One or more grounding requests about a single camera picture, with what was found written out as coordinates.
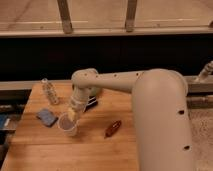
blue sponge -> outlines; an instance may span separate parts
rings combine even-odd
[[[45,126],[51,127],[58,120],[48,109],[42,109],[37,113],[37,118],[41,119]]]

wooden table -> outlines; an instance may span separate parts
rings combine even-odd
[[[36,84],[4,161],[3,171],[136,171],[138,170],[131,96],[104,90],[99,105],[79,121],[78,135],[67,137],[57,124],[47,128],[36,118],[42,108],[59,116],[66,112],[71,84],[54,84],[60,104],[49,105]],[[106,127],[122,120],[122,127],[104,139]]]

white cup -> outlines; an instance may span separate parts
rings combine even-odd
[[[73,137],[77,134],[77,121],[70,121],[67,113],[59,116],[58,127],[67,136]]]

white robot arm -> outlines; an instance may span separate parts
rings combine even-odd
[[[94,69],[72,75],[71,106],[84,110],[89,88],[132,93],[140,171],[195,171],[185,79],[175,71],[98,74]]]

plastic bottle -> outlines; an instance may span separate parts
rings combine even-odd
[[[44,94],[46,95],[46,98],[49,100],[50,104],[56,105],[59,103],[59,99],[57,97],[57,94],[55,92],[55,89],[51,82],[48,81],[47,78],[42,79],[42,88],[44,91]]]

